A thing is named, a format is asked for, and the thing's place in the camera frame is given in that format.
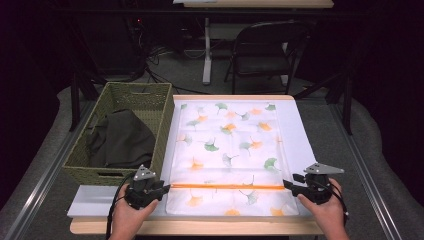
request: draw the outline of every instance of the table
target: table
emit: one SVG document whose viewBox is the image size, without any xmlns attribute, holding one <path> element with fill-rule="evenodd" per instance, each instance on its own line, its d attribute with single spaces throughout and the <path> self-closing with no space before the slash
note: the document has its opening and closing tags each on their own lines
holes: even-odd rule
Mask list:
<svg viewBox="0 0 424 240">
<path fill-rule="evenodd" d="M 306 132 L 300 119 L 296 103 L 291 96 L 284 95 L 176 95 L 174 96 L 175 110 L 173 119 L 179 119 L 178 109 L 181 109 L 181 102 L 187 100 L 255 100 L 255 101 L 280 101 L 279 103 L 287 106 L 284 108 L 284 114 L 279 114 L 280 124 L 291 124 L 293 127 L 286 127 L 284 132 L 284 149 L 290 170 L 292 173 L 301 173 L 302 170 L 310 164 L 316 162 L 312 149 L 307 140 Z M 173 146 L 175 145 L 177 121 L 172 121 L 168 138 L 167 151 L 164 158 L 161 179 L 166 182 L 169 179 Z M 112 201 L 114 189 L 116 187 L 104 187 L 109 193 L 100 196 L 98 199 L 105 199 L 109 196 Z M 165 212 L 166 195 L 159 203 L 155 212 L 145 221 L 139 230 L 142 235 L 318 235 L 322 234 L 321 229 L 316 224 L 311 214 L 298 203 L 300 214 L 287 217 L 201 217 L 201 216 L 180 216 L 168 215 Z M 104 234 L 106 230 L 106 216 L 110 203 L 99 203 L 104 205 L 102 213 L 88 214 L 91 216 L 82 216 L 89 211 L 87 206 L 81 206 L 81 213 L 74 211 L 71 206 L 68 216 L 73 217 L 70 230 L 75 234 Z"/>
<path fill-rule="evenodd" d="M 192 2 L 188 1 L 184 3 L 184 6 L 187 8 L 332 8 L 334 5 L 332 0 L 217 0 L 216 2 Z M 212 25 L 209 23 L 209 18 L 205 19 L 205 66 L 203 69 L 203 84 L 209 85 L 211 83 L 211 48 L 210 48 L 210 39 L 214 38 L 211 36 Z"/>
</svg>

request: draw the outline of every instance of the person's right hand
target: person's right hand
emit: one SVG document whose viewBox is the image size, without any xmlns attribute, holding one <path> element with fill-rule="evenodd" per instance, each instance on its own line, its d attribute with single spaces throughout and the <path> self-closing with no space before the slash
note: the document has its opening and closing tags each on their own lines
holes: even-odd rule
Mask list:
<svg viewBox="0 0 424 240">
<path fill-rule="evenodd" d="M 330 183 L 342 190 L 340 184 L 330 178 Z M 323 231 L 327 239 L 349 239 L 344 228 L 344 213 L 343 207 L 339 199 L 332 195 L 328 202 L 317 205 L 311 202 L 307 197 L 302 194 L 297 196 L 299 201 L 305 206 L 315 217 L 318 226 Z"/>
</svg>

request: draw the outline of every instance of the office chair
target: office chair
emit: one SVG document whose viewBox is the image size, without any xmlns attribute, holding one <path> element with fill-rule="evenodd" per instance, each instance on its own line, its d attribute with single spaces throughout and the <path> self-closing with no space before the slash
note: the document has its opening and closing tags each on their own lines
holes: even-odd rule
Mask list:
<svg viewBox="0 0 424 240">
<path fill-rule="evenodd" d="M 227 81 L 232 67 L 232 94 L 235 94 L 236 75 L 239 78 L 288 75 L 285 88 L 288 94 L 297 48 L 309 32 L 309 24 L 298 21 L 262 22 L 244 28 L 235 39 L 224 80 Z"/>
</svg>

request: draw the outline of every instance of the floral patterned cloth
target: floral patterned cloth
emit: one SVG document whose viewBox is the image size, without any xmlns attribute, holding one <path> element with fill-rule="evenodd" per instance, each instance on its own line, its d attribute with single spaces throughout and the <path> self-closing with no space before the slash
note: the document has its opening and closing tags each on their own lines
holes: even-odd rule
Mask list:
<svg viewBox="0 0 424 240">
<path fill-rule="evenodd" d="M 170 184 L 282 186 L 290 179 L 276 106 L 255 101 L 181 105 Z M 171 188 L 168 214 L 297 215 L 288 190 Z"/>
</svg>

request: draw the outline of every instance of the wicker basket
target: wicker basket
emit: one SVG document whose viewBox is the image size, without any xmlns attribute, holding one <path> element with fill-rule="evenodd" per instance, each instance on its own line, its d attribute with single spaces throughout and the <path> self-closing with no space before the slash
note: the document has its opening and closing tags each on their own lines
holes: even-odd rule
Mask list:
<svg viewBox="0 0 424 240">
<path fill-rule="evenodd" d="M 150 170 L 160 178 L 169 128 L 174 111 L 171 84 L 107 83 L 93 112 L 73 146 L 63 169 L 82 185 L 119 185 L 134 169 L 89 167 L 90 153 L 86 138 L 107 114 L 131 109 L 156 137 Z"/>
</svg>

